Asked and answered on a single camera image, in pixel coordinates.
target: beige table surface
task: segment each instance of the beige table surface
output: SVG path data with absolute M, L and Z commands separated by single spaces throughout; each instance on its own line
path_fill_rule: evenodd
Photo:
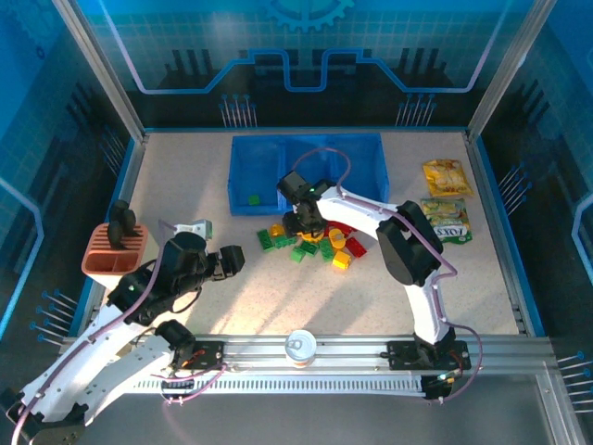
M 269 132 L 290 133 L 321 132 Z M 231 216 L 227 181 L 235 134 L 150 135 L 131 203 L 138 221 L 157 236 L 158 218 L 169 223 L 208 219 L 214 224 L 208 250 L 236 244 L 243 247 L 246 257 L 236 277 L 205 284 L 191 310 L 164 314 L 158 321 L 177 318 L 197 334 L 278 335 L 299 328 L 314 334 L 411 333 L 406 293 L 386 271 L 379 246 L 369 236 L 356 235 L 369 253 L 354 260 L 345 272 L 323 263 L 319 254 L 296 264 L 290 260 L 289 248 L 270 253 L 261 250 L 257 230 L 281 217 Z M 464 246 L 446 244 L 445 255 L 459 270 L 457 278 L 442 285 L 446 312 L 451 321 L 469 324 L 480 333 L 517 334 L 461 133 L 383 131 L 381 136 L 393 203 L 428 197 L 423 162 L 437 158 L 462 161 L 476 193 L 466 199 L 473 241 Z M 175 307 L 181 308 L 193 296 L 179 299 Z

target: orange container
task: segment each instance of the orange container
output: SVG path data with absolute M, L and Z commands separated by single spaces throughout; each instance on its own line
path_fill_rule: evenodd
M 84 252 L 82 271 L 109 290 L 117 287 L 126 273 L 138 269 L 142 264 L 153 260 L 158 246 L 145 225 L 139 224 L 134 230 L 140 236 L 125 236 L 121 244 L 126 250 L 111 248 L 107 238 L 108 223 L 98 225 Z

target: blue plastic bin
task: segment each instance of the blue plastic bin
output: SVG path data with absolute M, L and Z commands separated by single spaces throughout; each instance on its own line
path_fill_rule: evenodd
M 344 181 L 345 189 L 387 202 L 389 178 L 378 133 L 235 136 L 228 184 L 231 214 L 278 215 L 289 211 L 276 185 L 300 156 L 320 146 L 337 148 L 350 157 L 352 170 Z M 312 184 L 321 179 L 337 182 L 345 170 L 346 161 L 330 152 L 316 153 L 296 168 Z M 252 195 L 259 196 L 260 205 L 249 205 Z

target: tin can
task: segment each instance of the tin can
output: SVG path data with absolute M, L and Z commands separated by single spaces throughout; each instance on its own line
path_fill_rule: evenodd
M 286 359 L 297 368 L 309 366 L 315 360 L 317 340 L 309 331 L 293 331 L 284 343 Z

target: snack bag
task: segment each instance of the snack bag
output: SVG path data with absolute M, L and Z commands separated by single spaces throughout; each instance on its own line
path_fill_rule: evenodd
M 472 241 L 470 220 L 463 199 L 421 199 L 424 215 L 443 243 Z
M 423 164 L 431 197 L 473 196 L 461 162 L 455 159 L 435 159 Z

